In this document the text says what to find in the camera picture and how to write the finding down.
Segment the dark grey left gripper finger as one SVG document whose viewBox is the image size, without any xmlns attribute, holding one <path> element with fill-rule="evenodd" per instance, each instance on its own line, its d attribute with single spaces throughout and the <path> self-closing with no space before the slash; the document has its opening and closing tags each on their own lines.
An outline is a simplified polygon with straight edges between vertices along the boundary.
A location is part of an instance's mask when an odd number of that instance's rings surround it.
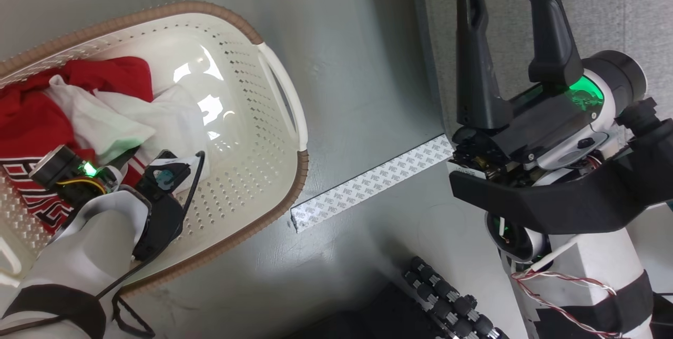
<svg viewBox="0 0 673 339">
<path fill-rule="evenodd" d="M 106 163 L 103 168 L 114 168 L 118 171 L 122 171 L 122 168 L 129 162 L 137 153 L 137 151 L 141 148 L 140 146 L 129 148 L 128 150 L 125 150 L 122 152 L 118 157 L 114 158 L 110 162 Z"/>
</svg>

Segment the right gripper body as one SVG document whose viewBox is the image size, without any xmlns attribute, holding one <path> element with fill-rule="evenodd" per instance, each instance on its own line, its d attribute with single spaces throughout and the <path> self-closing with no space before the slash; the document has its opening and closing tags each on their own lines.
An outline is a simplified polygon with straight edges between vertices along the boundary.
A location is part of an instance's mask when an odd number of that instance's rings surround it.
<svg viewBox="0 0 673 339">
<path fill-rule="evenodd" d="M 455 133 L 457 170 L 492 182 L 559 182 L 579 178 L 617 143 L 615 119 L 647 91 L 642 67 L 627 54 L 604 50 L 582 60 L 570 87 L 537 84 L 512 100 L 514 118 L 498 130 Z"/>
</svg>

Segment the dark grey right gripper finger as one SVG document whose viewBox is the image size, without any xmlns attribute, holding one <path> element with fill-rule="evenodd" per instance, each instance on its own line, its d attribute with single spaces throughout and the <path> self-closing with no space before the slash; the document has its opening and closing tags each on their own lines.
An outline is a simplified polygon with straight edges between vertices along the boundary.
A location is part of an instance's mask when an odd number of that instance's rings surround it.
<svg viewBox="0 0 673 339">
<path fill-rule="evenodd" d="M 479 130 L 498 130 L 514 118 L 502 99 L 486 38 L 485 0 L 456 0 L 457 123 Z"/>
<path fill-rule="evenodd" d="M 581 57 L 562 0 L 529 0 L 532 14 L 534 57 L 529 79 L 570 87 L 584 74 Z"/>
</svg>

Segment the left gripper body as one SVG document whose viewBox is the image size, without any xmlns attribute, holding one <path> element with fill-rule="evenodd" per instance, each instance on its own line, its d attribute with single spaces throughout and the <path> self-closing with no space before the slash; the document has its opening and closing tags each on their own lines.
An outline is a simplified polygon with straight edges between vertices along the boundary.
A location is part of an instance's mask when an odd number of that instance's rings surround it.
<svg viewBox="0 0 673 339">
<path fill-rule="evenodd" d="M 60 145 L 37 162 L 29 178 L 55 192 L 70 207 L 82 207 L 90 200 L 117 191 L 124 176 L 116 167 L 97 167 Z"/>
</svg>

